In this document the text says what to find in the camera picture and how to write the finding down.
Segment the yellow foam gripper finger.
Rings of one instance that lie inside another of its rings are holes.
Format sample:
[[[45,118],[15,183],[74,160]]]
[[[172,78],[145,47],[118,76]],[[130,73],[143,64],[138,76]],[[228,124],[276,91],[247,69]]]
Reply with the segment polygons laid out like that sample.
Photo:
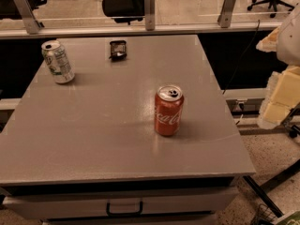
[[[258,42],[256,49],[265,53],[275,52],[277,50],[278,32],[279,28],[274,29],[268,36]]]
[[[263,129],[279,126],[300,103],[300,67],[288,66],[281,73],[273,72],[259,110],[257,124]]]

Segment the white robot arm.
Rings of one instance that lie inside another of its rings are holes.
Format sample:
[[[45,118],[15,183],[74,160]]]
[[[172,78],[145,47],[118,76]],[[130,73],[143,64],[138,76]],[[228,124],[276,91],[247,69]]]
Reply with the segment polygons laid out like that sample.
[[[279,126],[300,103],[300,6],[297,5],[281,26],[262,39],[256,49],[275,52],[287,68],[268,79],[265,99],[257,124],[263,129]]]

